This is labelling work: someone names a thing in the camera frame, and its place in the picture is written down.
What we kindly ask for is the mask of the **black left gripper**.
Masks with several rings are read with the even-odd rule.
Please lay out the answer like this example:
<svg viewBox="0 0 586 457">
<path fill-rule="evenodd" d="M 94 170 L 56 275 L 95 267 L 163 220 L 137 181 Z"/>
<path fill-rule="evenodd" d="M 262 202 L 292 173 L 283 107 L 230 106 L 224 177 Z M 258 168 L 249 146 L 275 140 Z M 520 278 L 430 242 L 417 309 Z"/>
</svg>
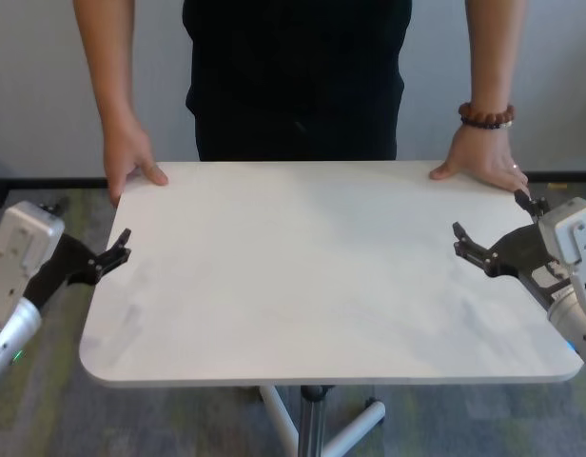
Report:
<svg viewBox="0 0 586 457">
<path fill-rule="evenodd" d="M 40 208 L 54 216 L 63 216 L 68 210 L 68 198 L 41 204 Z M 44 313 L 43 308 L 63 284 L 81 282 L 97 285 L 105 275 L 127 262 L 131 253 L 127 247 L 130 234 L 129 228 L 124 229 L 115 243 L 100 255 L 77 238 L 64 234 L 52 256 L 29 280 L 24 297 L 39 313 Z"/>
</svg>

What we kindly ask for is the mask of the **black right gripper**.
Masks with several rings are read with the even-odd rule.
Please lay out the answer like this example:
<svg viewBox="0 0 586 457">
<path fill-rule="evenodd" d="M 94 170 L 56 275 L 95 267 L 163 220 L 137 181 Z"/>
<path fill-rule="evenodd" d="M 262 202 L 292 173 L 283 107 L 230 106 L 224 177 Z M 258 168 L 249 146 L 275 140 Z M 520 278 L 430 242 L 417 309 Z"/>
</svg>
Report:
<svg viewBox="0 0 586 457">
<path fill-rule="evenodd" d="M 514 197 L 534 223 L 551 210 L 544 197 L 533 199 L 522 189 L 516 190 Z M 488 277 L 518 279 L 544 310 L 550 309 L 557 292 L 571 285 L 567 270 L 547 251 L 537 224 L 504 235 L 490 249 L 473 241 L 459 222 L 452 228 L 458 257 L 478 267 Z"/>
</svg>

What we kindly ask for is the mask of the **person's left hand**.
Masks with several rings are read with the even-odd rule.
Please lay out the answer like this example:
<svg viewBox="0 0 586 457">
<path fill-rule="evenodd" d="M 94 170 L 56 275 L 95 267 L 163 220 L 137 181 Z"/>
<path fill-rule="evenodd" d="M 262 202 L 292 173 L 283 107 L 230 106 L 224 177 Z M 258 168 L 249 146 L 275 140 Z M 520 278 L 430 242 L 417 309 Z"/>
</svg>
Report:
<svg viewBox="0 0 586 457">
<path fill-rule="evenodd" d="M 461 126 L 453 136 L 446 159 L 429 177 L 440 181 L 460 173 L 485 185 L 529 193 L 528 178 L 513 159 L 506 129 Z"/>
</svg>

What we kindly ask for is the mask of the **person's right hand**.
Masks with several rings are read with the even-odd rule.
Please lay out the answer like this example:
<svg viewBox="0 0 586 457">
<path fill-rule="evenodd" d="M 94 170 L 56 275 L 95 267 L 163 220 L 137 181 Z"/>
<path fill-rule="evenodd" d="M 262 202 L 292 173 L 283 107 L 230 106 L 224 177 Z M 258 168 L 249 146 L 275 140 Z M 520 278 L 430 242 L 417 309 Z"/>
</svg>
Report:
<svg viewBox="0 0 586 457">
<path fill-rule="evenodd" d="M 108 121 L 103 134 L 104 169 L 114 207 L 119 204 L 127 178 L 136 170 L 156 186 L 168 184 L 166 174 L 154 160 L 150 139 L 135 117 Z"/>
</svg>

